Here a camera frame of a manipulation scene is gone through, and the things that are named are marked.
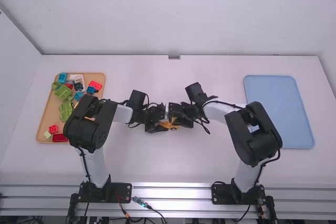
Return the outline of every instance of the white tabletop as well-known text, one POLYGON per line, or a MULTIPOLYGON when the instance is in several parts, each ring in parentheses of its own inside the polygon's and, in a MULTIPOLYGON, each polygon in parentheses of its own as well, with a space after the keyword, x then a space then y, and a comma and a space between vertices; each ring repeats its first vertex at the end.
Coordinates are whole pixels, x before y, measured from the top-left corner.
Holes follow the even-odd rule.
MULTIPOLYGON (((0 166, 1 179, 82 177, 80 159, 70 145, 38 144, 35 135, 60 72, 103 72, 104 98, 128 99, 146 92, 151 102, 188 101, 184 88, 198 81, 207 95, 246 103, 243 78, 248 74, 285 74, 297 82, 315 139, 310 150, 283 149, 269 164, 263 183, 336 183, 336 100, 318 57, 302 56, 43 56, 0 166)), ((113 123, 104 145, 114 181, 229 182, 239 158, 225 125, 212 122, 211 135, 193 129, 148 134, 143 125, 129 129, 113 123)))

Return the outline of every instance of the lime green block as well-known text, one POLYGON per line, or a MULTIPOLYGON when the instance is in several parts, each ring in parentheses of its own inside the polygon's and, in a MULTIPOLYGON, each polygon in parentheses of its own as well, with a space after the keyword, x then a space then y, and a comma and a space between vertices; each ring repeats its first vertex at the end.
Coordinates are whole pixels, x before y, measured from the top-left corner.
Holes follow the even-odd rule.
POLYGON ((61 119, 62 122, 66 122, 68 118, 71 116, 71 114, 72 110, 62 110, 59 118, 61 119))
POLYGON ((72 111, 72 103, 71 102, 65 102, 65 103, 62 103, 58 109, 60 111, 63 111, 63 110, 70 110, 72 111))
POLYGON ((44 133, 44 136, 46 137, 46 139, 50 139, 51 138, 51 134, 48 131, 46 131, 44 133))
POLYGON ((62 85, 58 90, 55 91, 55 95, 58 96, 60 99, 65 100, 72 95, 72 90, 69 89, 67 86, 62 85))
POLYGON ((61 83, 59 83, 58 81, 56 81, 56 82, 54 82, 54 83, 51 85, 51 88, 55 90, 58 86, 61 86, 61 83))

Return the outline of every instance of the black bracket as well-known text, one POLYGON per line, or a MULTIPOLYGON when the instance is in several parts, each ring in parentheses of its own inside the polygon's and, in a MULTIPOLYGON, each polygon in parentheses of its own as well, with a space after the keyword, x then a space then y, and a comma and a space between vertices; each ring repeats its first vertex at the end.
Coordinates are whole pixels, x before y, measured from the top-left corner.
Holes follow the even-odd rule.
POLYGON ((130 183, 106 183, 103 188, 97 188, 94 184, 83 182, 80 184, 78 202, 106 202, 106 203, 130 203, 132 196, 132 184, 130 183))
POLYGON ((211 198, 214 205, 264 205, 266 202, 263 185, 251 188, 247 193, 237 194, 231 184, 213 184, 211 186, 211 198))

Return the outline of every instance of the light blue mat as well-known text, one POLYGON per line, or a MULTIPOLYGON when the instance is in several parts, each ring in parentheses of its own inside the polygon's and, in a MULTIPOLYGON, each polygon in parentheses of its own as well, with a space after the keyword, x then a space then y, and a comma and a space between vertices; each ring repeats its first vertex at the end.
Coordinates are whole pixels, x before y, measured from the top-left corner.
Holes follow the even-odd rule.
POLYGON ((295 79, 291 76, 246 76, 247 103, 260 102, 278 130, 283 148, 313 148, 314 138, 295 79))

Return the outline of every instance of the metal frame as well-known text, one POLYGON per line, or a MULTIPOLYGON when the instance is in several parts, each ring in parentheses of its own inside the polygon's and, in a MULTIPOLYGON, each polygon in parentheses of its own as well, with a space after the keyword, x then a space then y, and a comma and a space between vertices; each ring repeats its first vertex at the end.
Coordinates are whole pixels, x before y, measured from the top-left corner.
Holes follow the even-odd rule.
MULTIPOLYGON (((132 183, 132 196, 147 201, 167 218, 239 218, 247 206, 213 205, 211 184, 132 183)), ((79 184, 0 183, 0 215, 66 216, 70 196, 79 184)), ((275 200, 279 219, 336 220, 336 185, 266 185, 266 195, 275 200)), ((84 214, 86 203, 79 203, 76 215, 84 214)), ((158 217, 131 202, 123 207, 132 217, 158 217)), ((122 217, 118 204, 91 203, 88 216, 122 217)), ((251 207, 246 219, 257 219, 251 207)))

